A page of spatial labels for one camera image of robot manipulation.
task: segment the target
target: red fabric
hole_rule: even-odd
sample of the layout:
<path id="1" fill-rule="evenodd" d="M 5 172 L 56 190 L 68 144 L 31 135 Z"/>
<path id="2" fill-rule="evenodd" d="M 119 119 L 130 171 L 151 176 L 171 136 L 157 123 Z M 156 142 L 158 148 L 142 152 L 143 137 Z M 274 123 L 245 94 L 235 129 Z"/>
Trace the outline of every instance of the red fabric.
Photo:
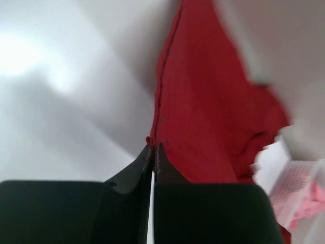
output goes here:
<path id="1" fill-rule="evenodd" d="M 148 143 L 164 144 L 190 182 L 246 182 L 288 120 L 267 87 L 250 84 L 209 0 L 183 0 L 157 66 Z"/>

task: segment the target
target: pink object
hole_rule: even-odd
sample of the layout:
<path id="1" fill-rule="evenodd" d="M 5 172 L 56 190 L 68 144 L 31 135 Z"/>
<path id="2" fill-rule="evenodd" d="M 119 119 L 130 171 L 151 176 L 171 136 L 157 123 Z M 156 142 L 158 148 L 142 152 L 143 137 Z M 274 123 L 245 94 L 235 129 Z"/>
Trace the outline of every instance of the pink object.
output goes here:
<path id="1" fill-rule="evenodd" d="M 323 211 L 325 211 L 325 192 L 316 181 L 313 181 L 290 223 L 290 228 L 296 229 L 299 219 L 310 219 L 316 213 Z"/>

